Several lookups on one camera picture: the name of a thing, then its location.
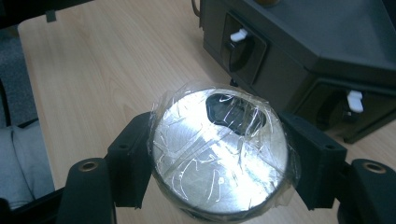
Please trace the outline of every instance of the wrapped container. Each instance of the wrapped container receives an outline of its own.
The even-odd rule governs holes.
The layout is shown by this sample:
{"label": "wrapped container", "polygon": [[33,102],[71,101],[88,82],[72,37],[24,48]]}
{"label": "wrapped container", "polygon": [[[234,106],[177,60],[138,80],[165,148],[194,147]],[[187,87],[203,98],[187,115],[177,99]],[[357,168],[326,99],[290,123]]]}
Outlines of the wrapped container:
{"label": "wrapped container", "polygon": [[229,86],[195,83],[165,94],[152,113],[148,150],[164,195],[204,220],[261,215],[287,202],[299,178],[275,111]]}

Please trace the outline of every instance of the white switch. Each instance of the white switch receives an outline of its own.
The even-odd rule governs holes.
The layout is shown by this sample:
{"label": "white switch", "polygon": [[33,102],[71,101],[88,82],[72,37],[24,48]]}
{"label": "white switch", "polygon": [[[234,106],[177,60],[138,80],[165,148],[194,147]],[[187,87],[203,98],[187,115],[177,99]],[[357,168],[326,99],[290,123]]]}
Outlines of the white switch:
{"label": "white switch", "polygon": [[239,42],[241,40],[244,40],[247,37],[247,35],[248,35],[248,31],[242,28],[238,32],[232,34],[230,38],[233,42]]}
{"label": "white switch", "polygon": [[351,111],[355,113],[363,112],[363,105],[361,104],[363,95],[360,91],[350,91],[346,98]]}

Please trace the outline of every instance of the wood grain surface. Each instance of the wood grain surface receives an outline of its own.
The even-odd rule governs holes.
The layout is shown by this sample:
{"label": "wood grain surface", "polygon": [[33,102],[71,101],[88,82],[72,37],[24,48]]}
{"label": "wood grain surface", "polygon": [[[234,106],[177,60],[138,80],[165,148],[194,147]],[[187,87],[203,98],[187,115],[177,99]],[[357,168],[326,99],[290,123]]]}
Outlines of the wood grain surface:
{"label": "wood grain surface", "polygon": [[[193,80],[230,78],[203,49],[189,0],[96,0],[19,26],[56,188],[78,161],[106,155],[136,115],[167,91]],[[396,166],[396,124],[357,144],[348,161]],[[246,223],[337,223],[336,207],[307,211],[297,193],[289,206]],[[198,223],[173,207],[151,178],[142,210],[118,208],[119,223]]]}

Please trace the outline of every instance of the table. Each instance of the table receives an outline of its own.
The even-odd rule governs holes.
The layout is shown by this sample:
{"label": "table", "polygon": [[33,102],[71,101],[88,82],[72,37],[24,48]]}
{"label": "table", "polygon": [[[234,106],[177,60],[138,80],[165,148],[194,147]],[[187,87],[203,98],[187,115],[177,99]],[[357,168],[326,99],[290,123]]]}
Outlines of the table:
{"label": "table", "polygon": [[[136,115],[186,82],[228,83],[203,49],[187,0],[96,0],[19,26],[56,189],[78,161],[106,149]],[[396,123],[347,146],[348,161],[396,167]],[[287,207],[247,223],[336,223],[335,209],[307,211],[297,193]],[[151,178],[142,210],[117,208],[119,223],[198,223],[173,207]]]}

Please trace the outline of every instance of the black device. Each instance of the black device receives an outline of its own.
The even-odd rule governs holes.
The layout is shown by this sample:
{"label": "black device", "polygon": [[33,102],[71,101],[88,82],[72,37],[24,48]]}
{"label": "black device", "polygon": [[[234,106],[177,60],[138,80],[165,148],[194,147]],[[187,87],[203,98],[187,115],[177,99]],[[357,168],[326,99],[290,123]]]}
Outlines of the black device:
{"label": "black device", "polygon": [[[104,159],[80,161],[64,189],[10,211],[0,200],[0,223],[116,223],[115,206],[141,208],[151,166],[147,153],[150,113],[136,116]],[[376,161],[345,162],[347,150],[306,120],[280,113],[300,154],[297,192],[307,209],[340,201],[340,223],[393,223],[396,173]]]}
{"label": "black device", "polygon": [[354,143],[396,118],[395,12],[388,0],[202,0],[196,14],[233,83]]}

